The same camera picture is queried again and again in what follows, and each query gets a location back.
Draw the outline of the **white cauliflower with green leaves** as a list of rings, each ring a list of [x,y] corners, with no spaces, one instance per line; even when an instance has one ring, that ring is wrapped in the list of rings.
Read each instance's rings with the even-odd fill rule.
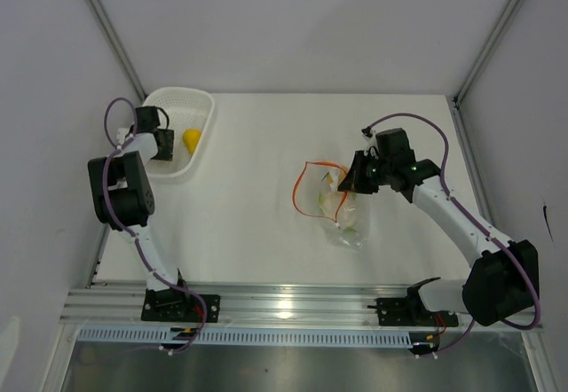
[[[342,231],[355,231],[359,209],[353,194],[336,190],[340,169],[330,169],[321,179],[318,205],[320,213],[330,218],[334,226]]]

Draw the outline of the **yellow orange round fruit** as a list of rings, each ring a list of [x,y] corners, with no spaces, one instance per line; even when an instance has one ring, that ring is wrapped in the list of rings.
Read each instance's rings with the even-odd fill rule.
[[[188,153],[194,155],[201,140],[201,131],[199,129],[187,129],[183,133],[182,140]]]

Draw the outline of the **clear zip bag orange zipper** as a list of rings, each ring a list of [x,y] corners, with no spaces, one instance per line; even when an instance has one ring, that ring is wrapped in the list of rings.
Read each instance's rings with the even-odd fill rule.
[[[369,237],[370,210],[358,194],[339,190],[347,171],[332,161],[306,161],[292,190],[292,205],[323,230],[330,244],[361,250]]]

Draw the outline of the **orange fruit with leaf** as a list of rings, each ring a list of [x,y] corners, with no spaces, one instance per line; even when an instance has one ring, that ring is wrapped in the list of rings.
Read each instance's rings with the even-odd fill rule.
[[[336,190],[339,192],[353,192],[355,186],[354,173],[349,170],[339,175]]]

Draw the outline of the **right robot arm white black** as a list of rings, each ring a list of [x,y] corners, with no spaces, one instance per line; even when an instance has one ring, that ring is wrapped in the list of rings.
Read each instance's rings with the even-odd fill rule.
[[[539,267],[534,245],[512,240],[469,212],[450,191],[443,166],[416,159],[403,129],[374,133],[366,128],[363,135],[367,148],[355,152],[339,191],[373,194],[390,187],[428,215],[469,266],[466,279],[430,278],[409,287],[406,316],[421,325],[440,311],[465,313],[489,326],[507,324],[509,317],[533,308],[538,318]]]

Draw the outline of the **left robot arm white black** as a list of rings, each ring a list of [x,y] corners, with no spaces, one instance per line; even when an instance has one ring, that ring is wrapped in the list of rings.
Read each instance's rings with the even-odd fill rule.
[[[146,165],[172,161],[175,133],[161,119],[170,118],[157,106],[129,104],[133,123],[112,138],[113,151],[88,162],[91,197],[98,220],[117,231],[138,254],[146,271],[144,310],[181,321],[192,312],[193,300],[179,268],[158,243],[151,226],[156,203]]]

